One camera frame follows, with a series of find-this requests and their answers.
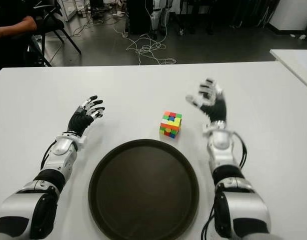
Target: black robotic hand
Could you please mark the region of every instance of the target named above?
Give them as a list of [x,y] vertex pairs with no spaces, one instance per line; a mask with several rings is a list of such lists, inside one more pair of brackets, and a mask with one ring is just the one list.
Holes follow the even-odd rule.
[[68,132],[75,132],[80,137],[83,135],[86,128],[97,118],[103,116],[104,107],[99,107],[102,100],[96,100],[97,96],[92,96],[86,99],[74,112],[69,124]]
[[185,99],[204,114],[208,115],[211,122],[226,121],[227,108],[222,89],[212,79],[208,79],[199,87],[202,97],[187,95]]

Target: round tray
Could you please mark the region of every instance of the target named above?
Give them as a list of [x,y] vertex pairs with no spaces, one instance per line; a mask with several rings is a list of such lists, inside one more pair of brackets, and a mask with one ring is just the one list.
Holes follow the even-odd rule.
[[177,149],[140,139],[100,161],[88,197],[95,223],[111,240],[174,240],[196,215],[199,187]]

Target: white table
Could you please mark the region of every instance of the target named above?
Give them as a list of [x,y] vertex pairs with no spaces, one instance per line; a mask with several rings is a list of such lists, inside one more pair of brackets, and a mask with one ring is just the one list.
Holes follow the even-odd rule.
[[[107,239],[90,214],[91,175],[114,147],[145,138],[171,144],[192,164],[199,207],[181,239],[200,239],[214,185],[202,136],[207,120],[186,103],[185,95],[207,77],[225,89],[229,128],[241,134],[248,148],[243,172],[270,209],[272,233],[307,239],[307,88],[279,62],[3,69],[0,205],[38,174],[46,148],[67,129],[77,105],[97,94],[104,100],[105,115],[86,132],[88,144],[61,194],[48,239]],[[178,139],[159,135],[164,111],[183,114]],[[238,142],[235,149],[239,159]],[[213,226],[210,231],[217,235]]]
[[272,49],[270,53],[307,86],[307,50]]

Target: colorful cube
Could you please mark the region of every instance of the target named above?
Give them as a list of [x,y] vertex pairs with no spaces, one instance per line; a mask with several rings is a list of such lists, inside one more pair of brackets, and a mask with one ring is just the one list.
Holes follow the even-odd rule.
[[171,138],[175,138],[182,125],[182,115],[165,111],[160,123],[159,132]]

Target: gray floor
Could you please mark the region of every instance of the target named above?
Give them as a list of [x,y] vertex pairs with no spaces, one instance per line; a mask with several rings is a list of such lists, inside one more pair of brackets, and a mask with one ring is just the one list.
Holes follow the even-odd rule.
[[[75,16],[67,23],[68,34],[83,26],[88,18]],[[111,18],[105,25],[94,25],[84,29],[80,35],[72,39],[82,51],[80,56],[70,42],[66,39],[61,42],[56,37],[46,38],[46,58],[53,66],[119,66],[138,65],[138,55],[134,51],[126,51],[131,41],[125,39],[114,31],[122,32],[125,28],[125,20]],[[197,26],[196,34],[186,33],[178,35],[179,27],[175,21],[170,21],[167,38],[163,42],[166,49],[154,51],[157,58],[174,58],[177,64],[197,63],[226,63],[226,62],[257,62],[273,61],[270,49],[307,49],[307,41],[292,38],[289,35],[277,35],[267,28],[239,28],[215,27],[214,35],[205,32],[204,24]],[[153,59],[140,57],[142,65],[154,65]]]

